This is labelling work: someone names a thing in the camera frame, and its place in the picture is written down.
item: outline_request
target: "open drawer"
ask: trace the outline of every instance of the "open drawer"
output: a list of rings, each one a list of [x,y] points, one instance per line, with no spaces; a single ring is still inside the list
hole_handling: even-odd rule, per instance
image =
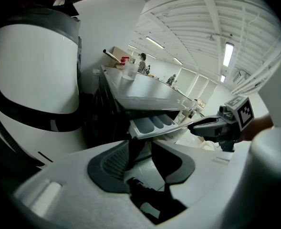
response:
[[[150,138],[176,131],[184,125],[178,125],[168,115],[162,114],[130,121],[129,133],[134,139]]]

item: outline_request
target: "fluorescent light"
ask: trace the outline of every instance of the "fluorescent light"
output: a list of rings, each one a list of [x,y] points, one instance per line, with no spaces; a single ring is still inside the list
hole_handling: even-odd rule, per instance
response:
[[[234,51],[234,44],[227,42],[226,47],[225,47],[224,61],[223,61],[223,64],[226,67],[229,66],[229,62],[230,62],[233,51]]]
[[[129,46],[130,46],[131,48],[135,48],[135,49],[137,49],[136,47],[133,47],[133,46],[131,46],[130,44],[129,44]]]
[[[150,55],[150,54],[148,54],[148,53],[147,53],[147,55],[149,55],[150,57],[152,57],[152,58],[155,58],[155,59],[156,59],[156,57],[154,57],[154,56],[152,56],[152,55]]]
[[[157,43],[156,41],[154,41],[153,39],[149,38],[148,36],[146,37],[149,41],[151,41],[152,43],[154,43],[155,45],[157,45],[158,47],[164,49],[165,47],[163,47],[162,45],[160,45],[159,43]]]
[[[222,76],[221,76],[221,82],[222,82],[222,83],[225,81],[225,78],[226,78],[225,75],[222,75]]]
[[[179,64],[181,64],[181,65],[183,65],[183,63],[180,61],[180,60],[178,60],[177,58],[174,58]]]

